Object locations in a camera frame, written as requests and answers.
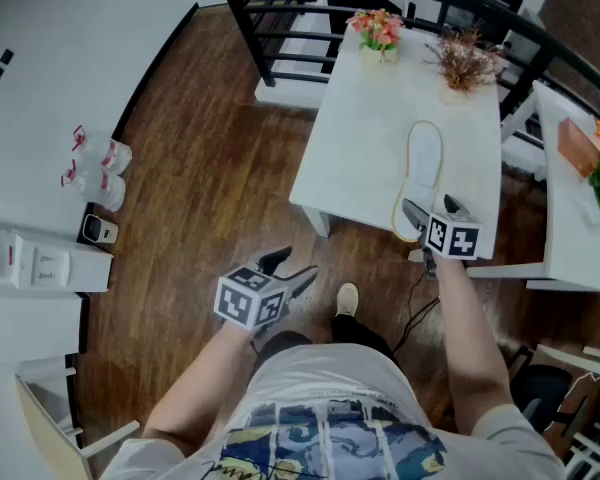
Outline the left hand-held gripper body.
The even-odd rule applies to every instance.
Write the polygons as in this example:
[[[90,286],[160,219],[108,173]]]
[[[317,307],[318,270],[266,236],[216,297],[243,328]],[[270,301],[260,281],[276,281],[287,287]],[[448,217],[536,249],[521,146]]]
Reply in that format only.
[[[258,257],[250,258],[222,275],[217,284],[213,311],[225,323],[261,334],[289,313],[282,277],[258,270]]]

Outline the white board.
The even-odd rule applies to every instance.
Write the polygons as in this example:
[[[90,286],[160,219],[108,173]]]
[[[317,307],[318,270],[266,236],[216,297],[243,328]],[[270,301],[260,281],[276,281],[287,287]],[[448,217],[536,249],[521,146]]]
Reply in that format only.
[[[421,225],[412,224],[403,202],[411,201],[429,213],[437,192],[442,160],[442,139],[439,129],[429,121],[417,121],[407,139],[407,172],[392,211],[393,233],[406,242],[416,242]]]

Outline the person's right forearm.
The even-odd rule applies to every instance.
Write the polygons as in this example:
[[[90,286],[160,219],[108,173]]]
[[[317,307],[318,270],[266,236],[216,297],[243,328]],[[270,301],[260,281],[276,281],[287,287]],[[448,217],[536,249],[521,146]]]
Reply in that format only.
[[[508,369],[463,263],[434,262],[455,421],[469,435],[490,410],[513,403]]]

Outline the person's left forearm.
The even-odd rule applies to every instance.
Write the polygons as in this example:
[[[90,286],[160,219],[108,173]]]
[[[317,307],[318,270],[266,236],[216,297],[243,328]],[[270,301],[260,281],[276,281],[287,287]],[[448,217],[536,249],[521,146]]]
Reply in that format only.
[[[189,456],[200,449],[240,371],[254,333],[226,322],[151,411],[142,437],[175,445]]]

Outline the person's dark trouser leg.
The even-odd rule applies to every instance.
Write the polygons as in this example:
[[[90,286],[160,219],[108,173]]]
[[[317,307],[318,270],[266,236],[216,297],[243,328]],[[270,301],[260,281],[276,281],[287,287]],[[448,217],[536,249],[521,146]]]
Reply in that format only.
[[[331,333],[333,343],[348,343],[369,347],[398,365],[392,349],[384,338],[358,322],[352,315],[336,314],[331,320]]]
[[[274,355],[297,346],[310,345],[312,341],[295,331],[283,331],[269,339],[257,353],[253,372],[256,372]]]

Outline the white table with green plant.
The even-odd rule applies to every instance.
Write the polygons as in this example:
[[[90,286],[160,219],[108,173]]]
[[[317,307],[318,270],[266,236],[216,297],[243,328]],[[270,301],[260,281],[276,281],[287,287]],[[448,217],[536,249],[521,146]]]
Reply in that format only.
[[[579,202],[582,177],[558,151],[559,125],[584,126],[584,112],[540,82],[507,124],[522,123],[527,108],[538,113],[546,158],[547,230],[539,263],[470,267],[476,279],[521,279],[532,290],[600,292],[600,225],[592,226]]]

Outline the person's printed shirt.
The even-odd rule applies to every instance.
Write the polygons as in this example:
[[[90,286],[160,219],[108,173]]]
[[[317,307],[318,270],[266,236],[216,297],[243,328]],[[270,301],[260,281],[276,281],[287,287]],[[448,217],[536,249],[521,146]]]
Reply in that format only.
[[[297,346],[255,373],[226,427],[185,456],[126,441],[101,480],[566,480],[519,409],[434,428],[399,368],[355,344]]]

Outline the orange tissue box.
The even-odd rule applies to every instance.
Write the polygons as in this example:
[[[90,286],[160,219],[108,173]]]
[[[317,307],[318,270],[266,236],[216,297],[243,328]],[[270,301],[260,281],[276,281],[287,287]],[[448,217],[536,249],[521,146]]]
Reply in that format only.
[[[600,150],[570,118],[558,126],[557,149],[583,178],[592,174],[600,162]]]

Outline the dried brown plant in vase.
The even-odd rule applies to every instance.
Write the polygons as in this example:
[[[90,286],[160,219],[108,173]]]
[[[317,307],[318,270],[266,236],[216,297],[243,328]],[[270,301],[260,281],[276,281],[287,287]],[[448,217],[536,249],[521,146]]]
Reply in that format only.
[[[422,63],[435,69],[450,90],[464,95],[494,85],[506,67],[499,48],[484,41],[476,26],[446,30],[425,47]]]

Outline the small beige and black device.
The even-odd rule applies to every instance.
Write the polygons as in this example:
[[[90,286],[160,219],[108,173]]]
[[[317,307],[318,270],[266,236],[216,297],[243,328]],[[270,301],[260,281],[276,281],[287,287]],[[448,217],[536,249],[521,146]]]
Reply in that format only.
[[[82,237],[94,244],[114,244],[119,227],[94,214],[87,214],[82,225]]]

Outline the black office chair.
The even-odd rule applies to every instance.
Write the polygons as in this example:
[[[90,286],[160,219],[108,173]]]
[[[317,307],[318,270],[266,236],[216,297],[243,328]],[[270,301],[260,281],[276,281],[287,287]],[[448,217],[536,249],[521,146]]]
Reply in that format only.
[[[552,423],[570,425],[575,416],[560,410],[573,376],[544,364],[524,365],[510,383],[516,407],[535,431],[543,433]]]

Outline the pink flowers in cream pot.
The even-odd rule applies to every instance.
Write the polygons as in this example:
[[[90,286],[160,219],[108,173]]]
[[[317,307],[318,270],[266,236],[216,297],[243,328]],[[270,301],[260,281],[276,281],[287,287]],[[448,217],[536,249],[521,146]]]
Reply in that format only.
[[[403,19],[385,9],[357,10],[346,20],[359,36],[359,54],[362,62],[369,67],[386,67],[398,61],[400,30]]]

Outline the white box cabinet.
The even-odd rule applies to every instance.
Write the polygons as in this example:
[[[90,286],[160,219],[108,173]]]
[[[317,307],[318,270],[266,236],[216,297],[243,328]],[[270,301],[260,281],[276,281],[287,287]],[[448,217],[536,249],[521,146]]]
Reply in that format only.
[[[0,286],[26,291],[103,293],[113,255],[96,247],[0,230]]]

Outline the black metal railing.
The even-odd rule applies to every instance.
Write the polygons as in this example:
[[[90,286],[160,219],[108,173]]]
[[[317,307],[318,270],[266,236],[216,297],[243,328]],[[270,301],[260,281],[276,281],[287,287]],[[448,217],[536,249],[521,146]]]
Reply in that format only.
[[[269,87],[279,80],[326,83],[357,9],[397,10],[389,0],[226,0],[253,62]],[[500,115],[518,110],[539,81],[600,120],[600,72],[531,20],[499,0],[407,0],[409,29],[436,36],[477,28],[481,46],[497,47],[505,71]]]

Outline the light wooden frame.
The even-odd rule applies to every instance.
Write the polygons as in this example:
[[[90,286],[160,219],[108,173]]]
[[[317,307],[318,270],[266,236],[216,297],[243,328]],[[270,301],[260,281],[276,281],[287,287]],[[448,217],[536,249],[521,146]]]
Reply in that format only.
[[[57,480],[95,480],[89,460],[97,454],[120,444],[140,429],[140,422],[132,420],[126,425],[106,434],[99,440],[81,447],[79,437],[83,432],[80,426],[63,429],[49,414],[43,403],[32,391],[33,385],[69,380],[76,375],[76,369],[69,366],[65,358],[62,366],[48,366],[15,375],[15,386],[22,413],[31,440],[41,457],[49,465]],[[70,389],[67,389],[67,404],[71,405]]]

